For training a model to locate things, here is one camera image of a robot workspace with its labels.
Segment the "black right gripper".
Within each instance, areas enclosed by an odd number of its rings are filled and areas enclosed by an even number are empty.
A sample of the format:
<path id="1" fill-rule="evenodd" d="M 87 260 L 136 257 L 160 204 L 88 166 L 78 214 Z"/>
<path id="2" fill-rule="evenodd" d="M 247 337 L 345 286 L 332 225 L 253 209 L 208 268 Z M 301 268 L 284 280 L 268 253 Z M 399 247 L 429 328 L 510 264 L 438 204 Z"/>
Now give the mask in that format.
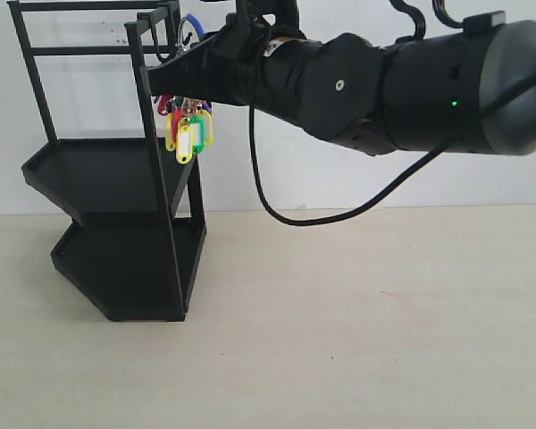
<path id="1" fill-rule="evenodd" d="M 174 95 L 225 105 L 300 107 L 304 33 L 297 13 L 230 13 L 188 51 L 142 69 L 151 96 Z"/>

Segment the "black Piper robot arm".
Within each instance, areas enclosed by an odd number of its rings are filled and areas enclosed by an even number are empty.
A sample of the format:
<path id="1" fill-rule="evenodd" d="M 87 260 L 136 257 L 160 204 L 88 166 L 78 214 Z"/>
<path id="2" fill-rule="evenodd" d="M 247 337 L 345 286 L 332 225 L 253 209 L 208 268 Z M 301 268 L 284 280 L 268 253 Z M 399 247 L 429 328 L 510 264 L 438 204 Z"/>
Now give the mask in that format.
<path id="1" fill-rule="evenodd" d="M 374 46 L 352 33 L 308 39 L 294 1 L 239 1 L 217 31 L 145 80 L 155 96 L 252 105 L 312 137 L 366 153 L 430 151 L 525 156 L 536 151 L 536 84 L 491 104 L 536 72 L 536 21 L 474 15 L 427 38 L 402 1 L 410 36 Z"/>

